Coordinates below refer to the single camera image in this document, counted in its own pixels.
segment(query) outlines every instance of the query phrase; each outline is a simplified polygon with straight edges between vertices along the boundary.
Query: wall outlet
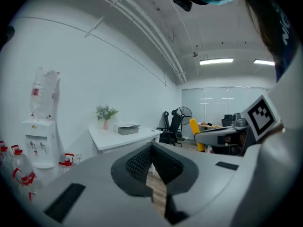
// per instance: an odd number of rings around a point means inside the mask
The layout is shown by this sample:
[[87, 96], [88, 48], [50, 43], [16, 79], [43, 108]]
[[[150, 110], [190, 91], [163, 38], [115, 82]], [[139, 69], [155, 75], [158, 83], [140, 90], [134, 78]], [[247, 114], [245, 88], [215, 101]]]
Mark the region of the wall outlet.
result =
[[81, 153], [75, 154], [75, 159], [76, 159], [76, 160], [82, 159], [82, 154], [81, 154]]

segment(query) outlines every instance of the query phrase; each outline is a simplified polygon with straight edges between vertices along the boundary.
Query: potted plant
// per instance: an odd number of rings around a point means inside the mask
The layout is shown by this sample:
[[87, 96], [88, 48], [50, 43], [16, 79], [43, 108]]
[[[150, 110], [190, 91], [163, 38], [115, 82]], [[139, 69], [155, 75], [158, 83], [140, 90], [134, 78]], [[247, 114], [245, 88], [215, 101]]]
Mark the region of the potted plant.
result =
[[97, 118], [98, 118], [98, 121], [100, 119], [104, 119], [104, 124], [103, 124], [104, 130], [108, 130], [108, 120], [110, 120], [110, 118], [118, 112], [119, 111], [114, 108], [110, 109], [108, 107], [108, 105], [106, 105], [105, 107], [102, 107], [101, 105], [99, 105], [97, 107]]

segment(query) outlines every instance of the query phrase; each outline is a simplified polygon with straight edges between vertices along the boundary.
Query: black office chair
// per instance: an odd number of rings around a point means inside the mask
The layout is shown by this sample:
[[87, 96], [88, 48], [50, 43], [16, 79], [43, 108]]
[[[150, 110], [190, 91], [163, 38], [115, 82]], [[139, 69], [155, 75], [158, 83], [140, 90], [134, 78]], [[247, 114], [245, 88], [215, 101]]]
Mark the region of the black office chair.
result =
[[172, 145], [176, 146], [176, 143], [178, 141], [177, 132], [178, 132], [178, 128], [179, 128], [180, 124], [181, 124], [181, 117], [174, 116], [174, 117], [172, 117], [169, 131], [165, 131], [165, 128], [157, 128], [158, 130], [163, 131], [163, 133], [160, 135], [160, 142], [166, 143], [166, 144], [172, 144]]
[[232, 125], [232, 115], [231, 114], [225, 114], [224, 119], [222, 119], [222, 126], [231, 126]]
[[[179, 116], [180, 117], [180, 115], [178, 114], [178, 110], [177, 109], [171, 111], [171, 115], [173, 115], [173, 116]], [[183, 138], [182, 133], [181, 133], [181, 131], [179, 129], [177, 131], [177, 139], [179, 141], [185, 141], [185, 138]]]

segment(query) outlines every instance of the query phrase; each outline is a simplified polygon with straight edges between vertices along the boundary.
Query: desk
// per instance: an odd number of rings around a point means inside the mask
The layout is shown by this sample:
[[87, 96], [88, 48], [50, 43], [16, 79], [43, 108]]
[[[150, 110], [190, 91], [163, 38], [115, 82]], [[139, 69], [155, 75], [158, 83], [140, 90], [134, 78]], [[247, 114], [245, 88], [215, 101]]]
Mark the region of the desk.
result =
[[151, 142], [152, 139], [154, 142], [159, 142], [162, 131], [140, 126], [138, 133], [121, 135], [112, 129], [103, 130], [103, 125], [94, 121], [89, 124], [89, 134], [96, 145], [97, 154], [100, 155], [130, 145], [143, 146], [147, 142]]
[[217, 129], [217, 128], [222, 128], [222, 126], [220, 125], [201, 125], [201, 124], [198, 124], [199, 127], [204, 127], [204, 130], [210, 130], [210, 129]]

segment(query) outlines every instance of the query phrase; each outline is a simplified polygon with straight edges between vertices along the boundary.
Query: pink flower pot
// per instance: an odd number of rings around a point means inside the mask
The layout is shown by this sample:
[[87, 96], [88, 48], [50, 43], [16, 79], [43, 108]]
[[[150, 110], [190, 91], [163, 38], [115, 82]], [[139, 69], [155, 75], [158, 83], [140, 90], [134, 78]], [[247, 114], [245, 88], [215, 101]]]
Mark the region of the pink flower pot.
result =
[[108, 120], [104, 120], [103, 130], [105, 130], [105, 131], [108, 130]]

